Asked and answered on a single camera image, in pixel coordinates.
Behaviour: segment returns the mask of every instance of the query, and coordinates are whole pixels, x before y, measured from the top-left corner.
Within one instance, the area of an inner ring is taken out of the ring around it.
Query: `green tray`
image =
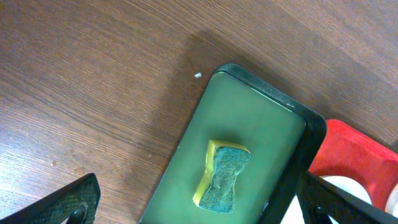
[[[142,224],[279,223],[326,135],[326,122],[235,64],[213,74]],[[192,201],[205,170],[210,139],[246,146],[251,160],[235,184],[232,214],[202,210]]]

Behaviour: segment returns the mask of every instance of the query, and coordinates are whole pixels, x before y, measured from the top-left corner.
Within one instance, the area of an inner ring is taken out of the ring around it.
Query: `yellow sponge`
[[[217,213],[231,213],[236,177],[249,160],[250,152],[244,146],[210,140],[205,174],[193,196],[197,207]]]

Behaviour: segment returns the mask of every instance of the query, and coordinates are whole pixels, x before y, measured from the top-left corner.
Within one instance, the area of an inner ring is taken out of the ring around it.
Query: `wood grain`
[[[397,9],[388,0],[2,0],[0,218],[94,172],[96,223],[137,223],[226,62],[398,152]]]

